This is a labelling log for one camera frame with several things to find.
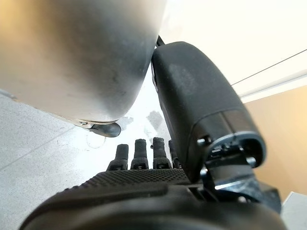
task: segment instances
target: black plastic housing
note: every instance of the black plastic housing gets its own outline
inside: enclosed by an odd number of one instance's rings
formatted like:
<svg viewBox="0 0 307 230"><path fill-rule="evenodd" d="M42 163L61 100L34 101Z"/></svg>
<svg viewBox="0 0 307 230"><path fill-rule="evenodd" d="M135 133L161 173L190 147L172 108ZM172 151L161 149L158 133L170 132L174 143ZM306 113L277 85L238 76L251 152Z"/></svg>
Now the black plastic housing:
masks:
<svg viewBox="0 0 307 230"><path fill-rule="evenodd" d="M262 164L261 135L207 56L188 43L175 42L159 46L152 62L160 106L179 161L192 182L199 179L209 157L224 152L217 149L237 146L255 158L255 167Z"/></svg>

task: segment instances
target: gray floor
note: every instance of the gray floor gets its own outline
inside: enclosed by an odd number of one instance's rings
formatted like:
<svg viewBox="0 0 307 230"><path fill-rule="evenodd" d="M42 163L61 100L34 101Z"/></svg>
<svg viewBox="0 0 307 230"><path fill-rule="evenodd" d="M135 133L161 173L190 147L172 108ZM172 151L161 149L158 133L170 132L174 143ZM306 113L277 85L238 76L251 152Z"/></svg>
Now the gray floor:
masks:
<svg viewBox="0 0 307 230"><path fill-rule="evenodd" d="M170 139L150 74L132 109L119 120L123 130L117 138L104 138L4 96L0 122L2 230L17 229L51 195L105 171L118 144L129 144L130 163L135 139L146 139L151 163L153 137Z"/></svg>

